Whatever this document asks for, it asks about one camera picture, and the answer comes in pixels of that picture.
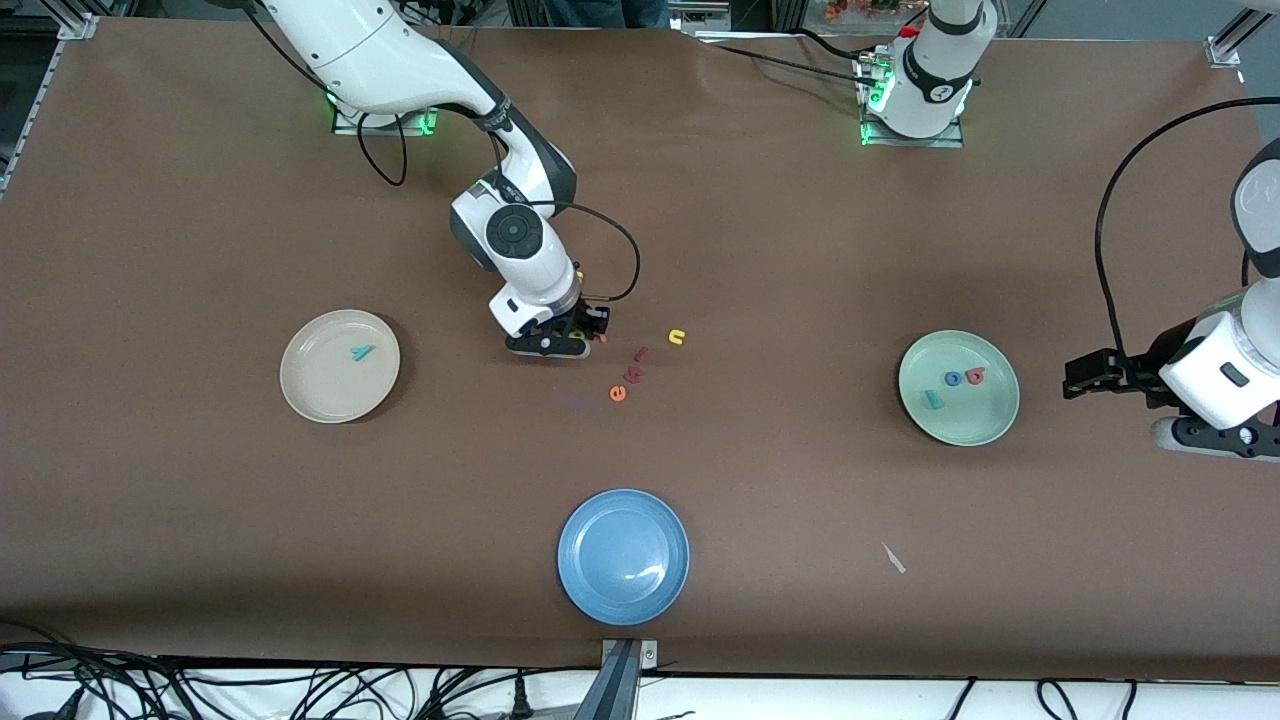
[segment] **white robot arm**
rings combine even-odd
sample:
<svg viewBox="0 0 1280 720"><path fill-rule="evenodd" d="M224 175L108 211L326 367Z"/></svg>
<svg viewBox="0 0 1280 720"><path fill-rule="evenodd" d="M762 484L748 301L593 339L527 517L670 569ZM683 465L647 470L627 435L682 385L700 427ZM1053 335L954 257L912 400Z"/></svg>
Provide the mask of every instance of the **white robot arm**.
<svg viewBox="0 0 1280 720"><path fill-rule="evenodd" d="M1231 217L1262 278L1202 313L1160 369L1169 389L1219 430L1280 401L1280 140L1240 174Z"/></svg>
<svg viewBox="0 0 1280 720"><path fill-rule="evenodd" d="M873 73L883 87L870 94L867 110L905 137L941 135L964 110L997 22L991 0L933 0L919 35L877 49L890 60L886 72Z"/></svg>
<svg viewBox="0 0 1280 720"><path fill-rule="evenodd" d="M1142 389L1181 411L1152 425L1167 450L1280 461L1280 140L1245 167L1231 201L1248 261L1262 275L1160 334L1143 355L1100 350L1066 364L1062 395Z"/></svg>
<svg viewBox="0 0 1280 720"><path fill-rule="evenodd" d="M388 0L271 0L266 9L325 87L370 114L461 113L508 152L453 201L451 229L507 281L489 304L513 352L585 357L608 309L581 299L547 222L572 202L577 174L471 60L408 27Z"/></svg>

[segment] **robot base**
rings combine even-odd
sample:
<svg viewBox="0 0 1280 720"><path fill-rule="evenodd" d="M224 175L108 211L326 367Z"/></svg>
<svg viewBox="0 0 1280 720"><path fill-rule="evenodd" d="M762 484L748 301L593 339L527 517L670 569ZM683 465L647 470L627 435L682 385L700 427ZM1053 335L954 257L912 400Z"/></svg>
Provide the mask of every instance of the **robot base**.
<svg viewBox="0 0 1280 720"><path fill-rule="evenodd" d="M860 133L863 145L893 145L897 147L964 147L964 133L960 129L959 115L951 120L945 131L933 137L908 137L888 127L884 120L870 111L872 97L879 100L879 94L884 92L888 82L887 74L891 67L892 47L888 45L877 46L873 53L863 53L852 61L854 76L872 78L876 86L858 86L858 111L861 115Z"/></svg>
<svg viewBox="0 0 1280 720"><path fill-rule="evenodd" d="M899 147L964 147L964 135L960 132L960 120L951 120L947 129L933 137L918 138L899 135L884 124L874 114L861 108L861 137L863 145L895 145Z"/></svg>
<svg viewBox="0 0 1280 720"><path fill-rule="evenodd" d="M431 108L425 113L410 113L408 115L401 115L401 127L404 129L404 137L425 137L429 135L435 135L435 123L439 115L439 110ZM356 135L356 123L360 120L360 113L353 111L344 115L339 111L333 114L333 133L334 135ZM374 137L384 135L388 137L399 137L399 131L396 128L396 115L369 115L365 119L364 131L365 137Z"/></svg>

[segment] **black cable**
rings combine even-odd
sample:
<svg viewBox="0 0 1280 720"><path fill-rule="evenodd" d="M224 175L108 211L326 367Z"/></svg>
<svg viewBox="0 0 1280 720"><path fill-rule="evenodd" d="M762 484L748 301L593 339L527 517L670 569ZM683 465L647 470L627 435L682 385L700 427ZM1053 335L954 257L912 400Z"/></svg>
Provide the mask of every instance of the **black cable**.
<svg viewBox="0 0 1280 720"><path fill-rule="evenodd" d="M383 172L374 160L374 156L369 154L369 149L365 147L365 119L369 118L369 113L361 113L360 120L356 122L356 140L360 142L360 151L365 154L365 160L369 160L369 165L374 168L378 177L387 181L387 184L392 187L399 187L404 184L404 178L408 177L408 142L404 141L404 124L401 123L401 117L396 115L396 129L401 135L401 177L399 179L392 179L390 176Z"/></svg>
<svg viewBox="0 0 1280 720"><path fill-rule="evenodd" d="M809 40L817 42L827 53L831 53L832 55L835 55L837 58L844 58L846 60L856 60L859 53L865 53L865 50L841 50L840 47L836 47L835 45L827 42L827 40L823 36L818 35L817 32L814 32L814 31L812 31L812 29L809 29L806 27L797 27L797 28L788 29L787 35L803 35L803 36L808 37Z"/></svg>
<svg viewBox="0 0 1280 720"><path fill-rule="evenodd" d="M189 682L187 684L187 689L191 692L192 696L196 697L196 700L198 700L200 702L205 703L205 707L212 710L223 720L242 720L239 717L236 717L236 716L233 716L233 715L223 711L223 708L220 708L216 705L214 705L212 702L210 702L209 698L206 698L205 696L200 694L200 691L197 691L195 687L192 687L189 684Z"/></svg>
<svg viewBox="0 0 1280 720"><path fill-rule="evenodd" d="M564 673L564 671L570 671L570 670L599 670L599 667L591 667L591 666L538 667L538 669L534 669L534 670L521 670L520 673L525 678L527 678L530 675L543 675L545 673ZM481 688L488 688L490 685L495 685L498 683L509 683L509 682L512 682L515 679L516 679L516 675L515 675L515 673L512 673L512 674L502 675L499 678L492 678L492 679L485 680L483 683L476 683L476 684L474 684L474 685L471 685L468 688L458 691L457 693L454 693L454 694L452 694L449 697L445 697L445 698L440 700L436 703L431 703L431 701L429 700L426 702L426 705L422 706L422 710L419 711L417 714L415 714L413 717L416 720L424 720L425 717L428 717L429 715L431 715L434 712L443 712L445 705L448 705L451 702L454 702L454 701L457 701L458 698L461 698L461 697L463 697L466 694L474 693L474 692L476 692L476 691L479 691Z"/></svg>
<svg viewBox="0 0 1280 720"><path fill-rule="evenodd" d="M113 720L115 717L115 710L119 706L118 705L113 705L114 701L110 698L110 696L109 696L109 693L106 691L106 682L105 682L104 678L110 678L111 680L114 680L116 683L120 683L120 684L125 685L127 688L132 689L137 694L138 703L143 708L143 711L146 711L147 707L150 706L151 712L156 717L159 717L160 720L168 720L169 715L165 711L164 705L160 703L160 701L157 698L152 698L151 696L148 696L142 687L140 687L137 683L133 682L133 678L131 678L128 673L125 673L120 667L114 666L113 664L108 662L104 657L96 657L96 656L104 655L102 652L92 650L92 648L82 648L82 647L72 644L69 642L64 642L64 641L59 639L56 635L54 635L52 633L50 633L47 630L44 630L41 628L37 628L36 625L31 625L28 623L23 623L20 620L14 620L14 619L10 619L10 618L0 618L0 624L10 625L10 626L14 626L14 628L20 628L23 630L27 630L29 633L40 635L41 638L44 638L45 641L47 641L45 643L10 643L10 644L6 644L6 646L0 646L0 651L3 651L3 652L31 651L31 650L33 650L35 652L46 652L49 655L61 653L68 660L74 660L77 662L77 670L79 670L79 669L95 670L95 673L92 673L90 678L84 678L79 671L73 671L73 675L81 683L81 687L83 687L86 689L86 692L88 692L88 693L91 693L93 696L97 696L99 698L101 698L104 702L108 703L108 711L109 711L109 715L113 717ZM133 653L119 652L119 653L113 653L113 655L116 655L119 657L124 657L124 659L128 659L128 660L134 660L134 661L141 659L141 660L143 660L146 662L152 662L154 664L154 661L147 660L147 659L142 659L141 656L137 656L137 655L133 655ZM90 680L92 680L93 683L96 683L97 688L93 688L92 684L90 683ZM192 714L192 720L202 720L202 719L201 719L201 716L200 716L198 712L193 712Z"/></svg>
<svg viewBox="0 0 1280 720"><path fill-rule="evenodd" d="M337 675L342 670L330 670L328 675ZM289 683L301 683L303 680L315 682L316 675L298 675L296 678L269 678L262 680L218 680L214 678L192 678L183 673L183 680L186 683L198 683L201 685L215 685L215 687L260 687L260 685L287 685Z"/></svg>
<svg viewBox="0 0 1280 720"><path fill-rule="evenodd" d="M516 670L516 692L511 701L511 720L529 720L534 716L534 708L529 705L529 693L525 689L525 671Z"/></svg>
<svg viewBox="0 0 1280 720"><path fill-rule="evenodd" d="M1098 205L1097 224L1093 228L1093 263L1098 270L1098 284L1102 287L1102 299L1107 304L1107 320L1111 323L1111 337L1116 345L1116 354L1119 355L1117 361L1120 364L1120 369L1125 372L1125 374L1129 377L1129 382L1132 382L1134 387L1140 389L1143 395L1151 397L1152 400L1160 401L1155 391L1147 387L1137 377L1138 374L1137 372L1134 372L1133 363L1129 360L1129 355L1125 352L1124 338L1121 337L1120 332L1120 320L1116 316L1116 301L1115 297L1111 295L1111 283L1107 282L1106 264L1102 259L1102 225L1107 215L1107 205L1111 204L1111 195L1115 192L1116 184L1120 182L1120 176L1123 176L1125 169L1129 168L1129 164L1133 163L1134 158L1137 158L1138 154L1143 151L1143 149L1155 142L1160 136L1165 135L1166 132L1176 128L1183 123L1194 120L1196 118L1208 115L1211 113L1217 113L1219 110L1230 110L1231 108L1248 108L1253 105L1280 105L1280 96L1242 97L1239 100L1226 100L1222 102L1215 102L1212 105L1206 105L1198 110L1192 110L1190 113L1187 113L1184 115L1179 115L1178 118L1174 118L1172 120L1169 120L1167 123L1160 126L1160 128L1153 131L1147 137L1142 138L1142 141L1138 142L1138 145L1135 145L1133 150L1129 151L1128 155L1125 155L1124 160L1121 160L1120 165L1116 168L1115 173L1111 174L1111 181L1107 182L1107 188L1102 193L1102 202Z"/></svg>
<svg viewBox="0 0 1280 720"><path fill-rule="evenodd" d="M1071 706L1070 698L1066 697L1066 691L1062 689L1062 685L1057 684L1057 680L1041 680L1041 682L1036 683L1036 700L1038 700L1041 702L1041 707L1044 708L1044 712L1050 717L1052 717L1053 720L1064 720L1064 717L1061 715L1059 715L1057 712L1053 712L1050 708L1048 701L1044 700L1044 688L1046 687L1050 687L1050 688L1053 688L1055 691L1057 691L1057 696L1060 698L1062 698L1062 705L1066 706L1066 712L1071 716L1071 720L1079 720L1079 717L1075 716L1075 707Z"/></svg>
<svg viewBox="0 0 1280 720"><path fill-rule="evenodd" d="M622 236L627 238L627 242L631 243L631 251L635 252L636 264L635 264L635 270L631 273L631 282L627 284L627 288L617 295L609 295L609 296L584 295L582 296L584 300L591 300L595 302L617 302L618 300L622 300L623 297L631 295L631 291L636 288L636 283L640 282L640 245L636 242L635 236L627 232L627 228L622 227L622 223L614 220L613 218L605 215L604 213L600 213L599 210L593 210L591 208L588 208L586 205L579 205L577 202L566 202L563 200L530 200L529 202L525 202L525 205L554 205L557 208L570 208L572 210L577 210L579 213L586 213L588 215L591 215L598 220L608 223L611 227L613 227L613 229L622 233Z"/></svg>
<svg viewBox="0 0 1280 720"><path fill-rule="evenodd" d="M342 712L343 708L347 708L347 707L351 707L353 705L358 705L358 703L366 702L366 701L376 701L376 702L381 703L381 706L385 707L388 711L390 711L392 706L387 701L387 697L383 696L383 693L378 692L378 689L374 685L376 685L378 683L380 683L380 682L385 680L387 678L389 678L392 675L396 675L396 674L398 674L401 671L403 671L401 667L393 667L393 669L388 670L387 673L383 673L381 675L378 675L372 680L366 680L366 679L364 679L364 678L361 678L361 676L357 675L356 679L358 680L358 683L356 685L356 689L352 691L347 696L347 700L344 700L340 703L338 703L329 712L325 712L324 714L324 720L333 720L334 717L338 716L339 712ZM361 693L365 693L365 692L367 692L369 694L371 694L374 697L372 698L356 700L357 697L360 697Z"/></svg>
<svg viewBox="0 0 1280 720"><path fill-rule="evenodd" d="M311 85L319 87L321 92L324 92L324 94L329 92L329 88L325 87L323 82L320 82L319 79L316 79L316 77L312 76L310 72L307 72L306 68L303 68L302 65L300 65L296 61L293 61L293 58L291 58L289 54L285 53L283 47L280 47L280 44L278 44L275 41L275 38L271 37L271 33L266 32L266 28L262 27L262 23L257 22L257 15L253 14L252 9L250 9L250 8L242 8L242 10L244 10L244 17L248 18L248 22L253 23L253 27L257 28L259 35L261 35L264 38L266 38L268 42L271 44L271 47L274 47L275 51L282 58L284 58L285 63L288 63L289 65L292 65L294 70L298 70L300 76L307 78L307 82L310 82Z"/></svg>
<svg viewBox="0 0 1280 720"><path fill-rule="evenodd" d="M1129 696L1124 701L1124 708L1120 710L1120 720L1129 720L1129 711L1133 710L1133 701L1138 697L1138 680L1125 680L1129 683Z"/></svg>
<svg viewBox="0 0 1280 720"><path fill-rule="evenodd" d="M973 687L977 684L978 684L978 678L969 678L969 682L965 683L964 689L960 691L960 696L956 697L956 703L951 706L951 714L947 715L947 720L956 720L956 717L960 717L960 708L964 707L964 701L965 698L969 697L969 691L972 691Z"/></svg>
<svg viewBox="0 0 1280 720"><path fill-rule="evenodd" d="M719 44L717 44L716 47L719 47L721 50L723 50L726 53L733 53L735 55L745 55L748 58L755 58L756 60L768 60L769 63L777 63L780 65L786 65L788 68L795 68L797 70L805 70L805 72L815 73L815 74L819 74L819 76L827 76L827 77L833 77L833 78L840 78L840 79L847 79L850 82L856 82L859 85L876 85L876 81L872 79L872 78L869 78L869 77L858 77L858 76L850 76L850 74L837 73L837 72L832 72L832 70L824 70L822 68L814 68L813 65L804 65L804 64L800 64L800 63L792 63L791 60L783 60L782 58L773 58L771 55L760 55L759 53L751 53L750 50L739 50L737 47L727 47L727 46L719 45Z"/></svg>

